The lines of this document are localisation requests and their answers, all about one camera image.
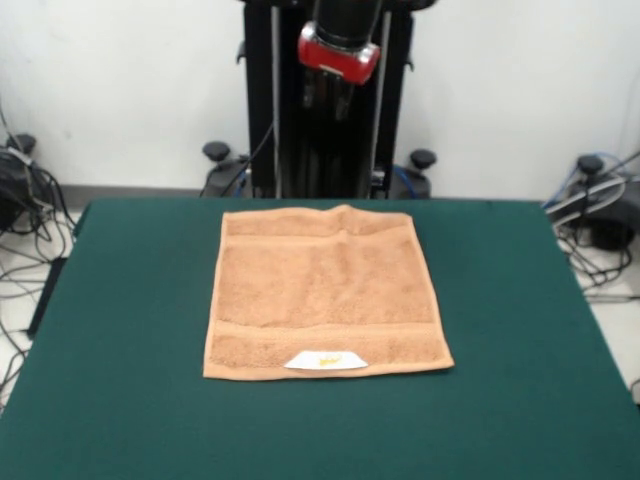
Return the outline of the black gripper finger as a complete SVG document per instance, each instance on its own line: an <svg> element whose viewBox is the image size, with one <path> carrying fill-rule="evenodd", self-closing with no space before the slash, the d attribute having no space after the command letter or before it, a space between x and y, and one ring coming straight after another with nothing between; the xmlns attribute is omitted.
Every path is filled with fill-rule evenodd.
<svg viewBox="0 0 640 480"><path fill-rule="evenodd" d="M348 116L353 91L354 85L344 79L335 78L333 80L334 118L336 122L342 122Z"/></svg>
<svg viewBox="0 0 640 480"><path fill-rule="evenodd" d="M303 82L302 105L304 108L312 108L315 102L318 82L318 72L314 69L306 68Z"/></svg>

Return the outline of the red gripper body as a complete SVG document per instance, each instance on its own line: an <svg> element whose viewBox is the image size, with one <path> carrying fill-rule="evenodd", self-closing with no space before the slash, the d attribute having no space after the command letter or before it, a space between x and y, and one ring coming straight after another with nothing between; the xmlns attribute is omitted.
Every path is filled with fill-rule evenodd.
<svg viewBox="0 0 640 480"><path fill-rule="evenodd" d="M367 43L354 51L322 41L315 22L306 22L297 43L298 59L308 68L334 74L349 84L365 84L380 58L380 47Z"/></svg>

